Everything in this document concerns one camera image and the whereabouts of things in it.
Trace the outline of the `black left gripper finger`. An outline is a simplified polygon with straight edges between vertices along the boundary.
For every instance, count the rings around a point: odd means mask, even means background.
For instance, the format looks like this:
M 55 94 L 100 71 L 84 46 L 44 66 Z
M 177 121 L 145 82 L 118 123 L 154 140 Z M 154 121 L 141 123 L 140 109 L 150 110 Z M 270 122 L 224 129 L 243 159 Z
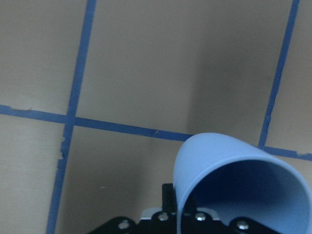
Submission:
M 162 210 L 169 214 L 176 213 L 176 194 L 172 183 L 162 185 Z

